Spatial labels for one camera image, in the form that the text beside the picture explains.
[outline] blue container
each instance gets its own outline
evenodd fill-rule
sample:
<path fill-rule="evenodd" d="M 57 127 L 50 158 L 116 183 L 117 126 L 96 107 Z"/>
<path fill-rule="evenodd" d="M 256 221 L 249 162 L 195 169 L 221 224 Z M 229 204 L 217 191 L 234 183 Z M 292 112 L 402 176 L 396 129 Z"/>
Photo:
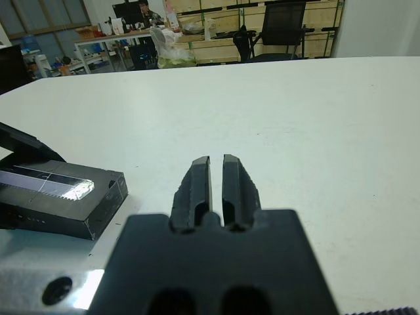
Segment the blue container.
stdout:
<path fill-rule="evenodd" d="M 25 35 L 22 37 L 22 43 L 24 48 L 29 49 L 30 51 L 41 50 L 38 45 L 37 39 L 33 35 Z"/>
<path fill-rule="evenodd" d="M 93 47 L 94 52 L 100 53 L 102 51 L 99 44 L 93 44 L 93 45 L 94 45 L 94 47 Z"/>

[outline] screw hole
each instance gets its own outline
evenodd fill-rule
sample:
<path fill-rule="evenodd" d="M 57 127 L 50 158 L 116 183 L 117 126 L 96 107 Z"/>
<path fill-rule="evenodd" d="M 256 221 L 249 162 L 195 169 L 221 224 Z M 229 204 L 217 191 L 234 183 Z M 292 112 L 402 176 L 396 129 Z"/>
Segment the screw hole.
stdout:
<path fill-rule="evenodd" d="M 201 222 L 203 221 L 204 215 L 209 212 L 209 204 L 208 203 L 201 203 L 196 206 L 194 209 L 195 215 L 194 215 L 194 225 L 201 225 Z"/>
<path fill-rule="evenodd" d="M 238 224 L 232 224 L 230 226 L 227 226 L 228 230 L 231 232 L 246 232 L 247 229 L 244 228 L 243 226 L 240 226 Z"/>
<path fill-rule="evenodd" d="M 61 277 L 50 282 L 42 295 L 42 302 L 45 305 L 55 305 L 66 298 L 72 290 L 72 279 L 69 277 Z"/>

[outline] white tabletop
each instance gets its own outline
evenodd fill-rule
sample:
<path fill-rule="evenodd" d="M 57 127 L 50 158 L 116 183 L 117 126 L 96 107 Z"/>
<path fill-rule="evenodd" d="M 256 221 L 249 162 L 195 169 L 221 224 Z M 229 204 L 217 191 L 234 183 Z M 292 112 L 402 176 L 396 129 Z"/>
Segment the white tabletop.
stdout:
<path fill-rule="evenodd" d="M 0 120 L 71 163 L 123 171 L 97 242 L 0 231 L 1 268 L 102 268 L 132 213 L 170 213 L 193 159 L 238 156 L 263 208 L 296 209 L 342 313 L 420 308 L 420 58 L 354 58 L 42 79 Z"/>

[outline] window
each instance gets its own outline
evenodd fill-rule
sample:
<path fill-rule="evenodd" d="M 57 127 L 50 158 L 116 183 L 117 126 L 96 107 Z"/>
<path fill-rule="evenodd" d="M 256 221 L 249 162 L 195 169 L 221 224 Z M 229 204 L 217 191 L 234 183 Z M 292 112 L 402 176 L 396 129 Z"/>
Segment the window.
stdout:
<path fill-rule="evenodd" d="M 74 56 L 74 29 L 90 25 L 83 0 L 0 0 L 0 23 L 13 45 L 32 34 L 50 63 Z"/>

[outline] person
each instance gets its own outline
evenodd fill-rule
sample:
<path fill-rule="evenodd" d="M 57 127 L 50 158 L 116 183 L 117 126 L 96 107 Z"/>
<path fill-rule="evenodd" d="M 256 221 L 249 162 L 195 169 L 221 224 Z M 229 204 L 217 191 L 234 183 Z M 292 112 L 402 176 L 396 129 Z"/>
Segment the person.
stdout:
<path fill-rule="evenodd" d="M 156 25 L 162 25 L 163 24 L 163 18 L 156 12 L 153 12 L 149 9 L 149 2 L 148 0 L 140 0 L 140 9 L 142 11 L 142 14 L 144 15 L 147 22 L 149 19 L 152 19 L 153 22 L 155 22 Z"/>

